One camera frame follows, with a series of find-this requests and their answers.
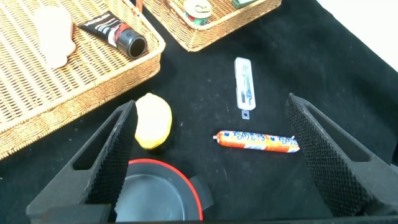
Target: yellow lemon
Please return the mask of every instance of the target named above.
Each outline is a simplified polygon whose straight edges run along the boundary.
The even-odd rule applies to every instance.
[[[136,106],[136,139],[144,149],[153,149],[162,144],[170,133],[172,110],[165,100],[152,93],[139,98]]]

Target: woven basket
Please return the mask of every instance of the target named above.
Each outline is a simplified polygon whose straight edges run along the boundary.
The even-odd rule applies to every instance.
[[[51,70],[32,21],[39,6],[63,6],[81,24],[107,10],[145,36],[148,54],[130,60],[95,36],[73,28],[76,51]],[[0,159],[142,83],[160,69],[165,43],[130,2],[0,0]]]
[[[282,0],[258,0],[235,9],[231,0],[208,0],[213,8],[204,26],[195,25],[184,11],[185,0],[143,0],[143,5],[189,52],[196,52],[230,32],[280,6]]]

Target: black cloth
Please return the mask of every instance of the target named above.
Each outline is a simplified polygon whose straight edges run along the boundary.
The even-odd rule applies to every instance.
[[[146,10],[166,41],[160,72],[0,162],[0,217],[27,223],[25,208],[119,105],[147,92],[173,113],[170,136],[157,154],[187,177],[201,174],[215,204],[205,220],[323,218],[331,213],[302,153],[231,149],[212,135],[223,129],[291,136],[284,115],[290,92],[305,98],[389,162],[398,134],[398,74],[315,0],[280,8],[197,53],[188,53]],[[234,60],[251,60],[256,109],[236,106]]]

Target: tube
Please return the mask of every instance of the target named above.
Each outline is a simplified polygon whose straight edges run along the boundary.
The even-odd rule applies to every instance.
[[[131,59],[140,57],[147,49],[145,37],[117,18],[111,11],[79,25],[79,28],[97,36]]]

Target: tube cap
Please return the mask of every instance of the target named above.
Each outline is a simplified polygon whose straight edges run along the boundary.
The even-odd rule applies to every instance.
[[[116,45],[120,52],[131,59],[140,57],[147,49],[145,37],[133,29],[122,31]]]

